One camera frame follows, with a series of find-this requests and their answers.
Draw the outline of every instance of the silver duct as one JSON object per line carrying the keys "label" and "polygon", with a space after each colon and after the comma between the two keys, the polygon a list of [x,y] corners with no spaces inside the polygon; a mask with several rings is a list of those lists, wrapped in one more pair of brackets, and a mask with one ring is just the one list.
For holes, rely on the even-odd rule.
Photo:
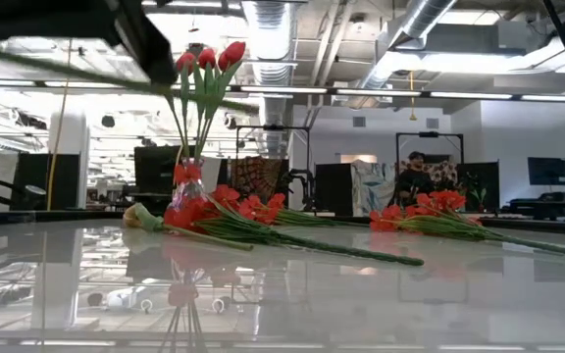
{"label": "silver duct", "polygon": [[[284,2],[243,1],[243,12],[250,30],[250,53],[264,60],[288,60],[292,55],[291,39],[295,24],[295,6]],[[286,86],[291,84],[291,66],[286,64],[258,64],[252,66],[260,85]],[[285,99],[263,98],[261,123],[290,125],[285,120]],[[280,136],[266,136],[269,155],[281,152]]]}
{"label": "silver duct", "polygon": [[399,28],[389,34],[388,48],[383,56],[357,87],[379,89],[385,85],[391,74],[397,70],[392,68],[397,61],[398,53],[390,51],[394,47],[413,39],[424,39],[437,24],[439,19],[452,8],[457,0],[411,0],[405,14],[398,19]]}

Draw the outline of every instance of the red tulip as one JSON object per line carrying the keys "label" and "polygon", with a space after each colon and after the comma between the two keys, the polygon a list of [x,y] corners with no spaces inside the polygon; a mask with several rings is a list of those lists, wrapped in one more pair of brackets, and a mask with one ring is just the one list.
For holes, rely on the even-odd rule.
{"label": "red tulip", "polygon": [[182,73],[182,68],[184,67],[184,65],[187,65],[188,74],[191,75],[191,73],[193,72],[193,63],[195,63],[195,55],[189,52],[182,54],[176,61],[178,72]]}
{"label": "red tulip", "polygon": [[220,55],[220,60],[218,61],[219,66],[220,66],[220,70],[225,72],[230,66],[230,62],[228,61],[228,57],[226,57],[226,53],[222,53],[222,55]]}
{"label": "red tulip", "polygon": [[228,66],[231,67],[239,60],[243,58],[243,53],[245,53],[245,42],[233,42],[226,48],[224,54],[226,54],[226,59],[228,59]]}
{"label": "red tulip", "polygon": [[211,48],[206,48],[202,50],[197,61],[202,69],[206,69],[207,64],[211,66],[211,69],[215,69],[215,52]]}

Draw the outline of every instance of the person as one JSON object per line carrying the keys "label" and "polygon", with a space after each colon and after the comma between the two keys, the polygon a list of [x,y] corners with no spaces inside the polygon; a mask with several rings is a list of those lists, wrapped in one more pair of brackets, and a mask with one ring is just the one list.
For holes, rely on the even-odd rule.
{"label": "person", "polygon": [[396,182],[395,194],[400,204],[409,206],[416,203],[416,195],[435,190],[431,176],[424,171],[425,154],[414,151],[409,155],[409,166]]}

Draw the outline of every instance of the black shirt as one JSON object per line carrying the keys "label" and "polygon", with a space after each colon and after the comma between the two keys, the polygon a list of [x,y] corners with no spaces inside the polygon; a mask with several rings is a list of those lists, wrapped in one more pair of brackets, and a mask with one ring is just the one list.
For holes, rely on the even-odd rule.
{"label": "black shirt", "polygon": [[396,193],[396,197],[399,197],[398,194],[400,193],[400,191],[407,191],[415,194],[420,194],[420,193],[431,193],[434,190],[435,190],[435,186],[433,185],[433,182],[431,181],[431,176],[429,176],[428,173],[407,169],[406,171],[402,172],[398,177],[395,193]]}

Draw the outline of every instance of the patterned fabric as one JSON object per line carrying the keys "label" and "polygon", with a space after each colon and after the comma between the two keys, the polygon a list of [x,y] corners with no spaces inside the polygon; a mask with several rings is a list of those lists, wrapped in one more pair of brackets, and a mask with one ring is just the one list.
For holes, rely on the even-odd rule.
{"label": "patterned fabric", "polygon": [[[399,172],[406,171],[410,166],[410,163],[400,161]],[[454,163],[443,161],[440,164],[425,165],[424,171],[431,175],[431,180],[435,183],[446,180],[457,183],[457,168]]]}
{"label": "patterned fabric", "polygon": [[247,157],[232,160],[233,187],[243,195],[255,194],[261,200],[269,200],[277,191],[282,171],[282,160],[263,157]]}
{"label": "patterned fabric", "polygon": [[354,217],[367,217],[372,210],[387,206],[395,188],[394,165],[354,161],[350,164],[350,172]]}

